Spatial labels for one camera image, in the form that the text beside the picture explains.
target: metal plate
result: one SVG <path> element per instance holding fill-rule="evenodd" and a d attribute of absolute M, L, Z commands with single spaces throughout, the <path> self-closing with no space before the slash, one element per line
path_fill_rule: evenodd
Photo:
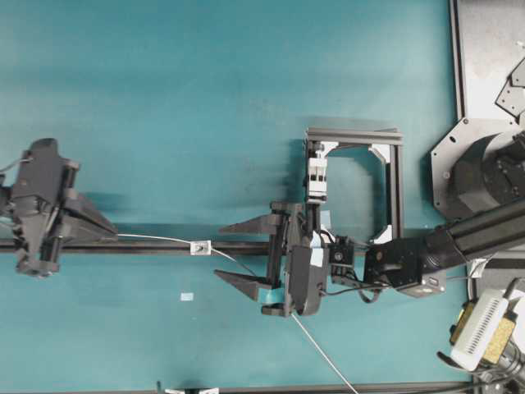
<path fill-rule="evenodd" d="M 525 56 L 525 2 L 457 0 L 457 6 L 464 116 L 510 119 L 494 102 Z"/>
<path fill-rule="evenodd" d="M 459 121 L 431 151 L 434 207 L 449 220 L 460 218 L 466 207 L 448 193 L 452 167 L 456 161 L 474 141 L 482 137 L 519 131 L 520 128 L 514 121 L 467 118 Z"/>
<path fill-rule="evenodd" d="M 514 87 L 510 84 L 510 80 L 507 80 L 495 103 L 506 112 L 518 117 L 519 114 L 525 110 L 525 94 L 523 93 L 523 88 L 520 86 Z"/>
<path fill-rule="evenodd" d="M 512 86 L 521 86 L 525 88 L 525 59 L 519 63 L 511 75 Z"/>

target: white cable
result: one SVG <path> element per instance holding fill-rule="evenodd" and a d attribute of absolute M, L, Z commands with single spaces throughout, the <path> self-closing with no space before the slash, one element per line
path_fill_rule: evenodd
<path fill-rule="evenodd" d="M 322 355 L 322 357 L 326 360 L 326 362 L 330 365 L 330 367 L 334 370 L 335 373 L 341 378 L 343 382 L 345 382 L 345 385 L 352 391 L 354 394 L 359 394 L 358 391 L 352 386 L 352 383 L 350 383 L 345 376 L 338 370 L 336 365 L 330 360 L 330 357 L 324 352 L 323 349 L 315 342 L 315 339 L 313 339 L 312 335 L 310 335 L 310 332 L 306 329 L 306 327 L 299 321 L 297 316 L 294 314 L 291 314 L 291 317 L 294 319 L 294 321 L 299 325 L 301 330 L 303 330 L 304 334 L 308 337 L 308 339 L 313 343 L 317 351 Z"/>
<path fill-rule="evenodd" d="M 188 245 L 191 244 L 191 241 L 180 240 L 179 238 L 170 238 L 168 236 L 141 236 L 139 234 L 117 234 L 116 236 L 127 236 L 131 238 L 149 238 L 151 240 L 175 241 L 175 242 L 183 242 Z"/>
<path fill-rule="evenodd" d="M 11 170 L 18 163 L 27 163 L 27 162 L 30 162 L 31 160 L 32 160 L 31 158 L 18 158 L 13 163 L 9 164 L 7 167 L 1 168 L 0 169 L 0 174 L 8 172 L 9 170 Z"/>
<path fill-rule="evenodd" d="M 185 244 L 188 244 L 188 245 L 192 244 L 191 241 L 181 240 L 180 238 L 171 238 L 169 236 L 142 236 L 142 235 L 139 235 L 139 234 L 117 234 L 116 236 L 127 236 L 127 237 L 131 237 L 131 238 L 149 238 L 151 240 L 175 241 L 175 242 L 182 242 L 182 243 L 185 243 Z M 220 254 L 223 257 L 226 257 L 227 259 L 229 259 L 229 260 L 233 261 L 234 263 L 237 263 L 238 265 L 240 265 L 242 268 L 244 268 L 246 271 L 248 271 L 251 275 L 253 275 L 255 277 L 257 276 L 254 271 L 249 269 L 246 265 L 244 265 L 240 261 L 235 260 L 230 255 L 228 255 L 228 254 L 226 254 L 224 252 L 221 252 L 220 250 L 213 249 L 213 248 L 212 248 L 212 252 L 215 252 L 217 254 Z"/>

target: black robotic arm joint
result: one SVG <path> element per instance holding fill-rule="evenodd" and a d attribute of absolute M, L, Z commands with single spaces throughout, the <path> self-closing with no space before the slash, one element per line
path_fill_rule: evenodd
<path fill-rule="evenodd" d="M 78 163 L 62 158 L 54 139 L 23 153 L 15 183 L 0 186 L 0 215 L 13 221 L 16 271 L 47 277 L 59 269 L 65 242 L 115 238 L 116 228 L 73 186 Z"/>

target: small white tag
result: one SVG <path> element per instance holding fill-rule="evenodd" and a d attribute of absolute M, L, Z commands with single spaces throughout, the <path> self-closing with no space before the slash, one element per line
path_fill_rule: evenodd
<path fill-rule="evenodd" d="M 189 254 L 192 256 L 209 256 L 212 254 L 212 242 L 192 241 L 189 244 Z"/>
<path fill-rule="evenodd" d="M 322 267 L 322 257 L 323 257 L 322 248 L 312 248 L 312 257 L 310 258 L 310 264 L 315 265 L 316 267 Z"/>
<path fill-rule="evenodd" d="M 180 300 L 181 301 L 193 301 L 194 293 L 180 293 Z"/>

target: white connector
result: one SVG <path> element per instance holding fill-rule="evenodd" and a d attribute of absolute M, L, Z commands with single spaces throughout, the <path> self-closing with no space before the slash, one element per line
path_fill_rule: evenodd
<path fill-rule="evenodd" d="M 501 291 L 485 290 L 452 348 L 452 360 L 467 371 L 476 369 L 508 306 Z"/>

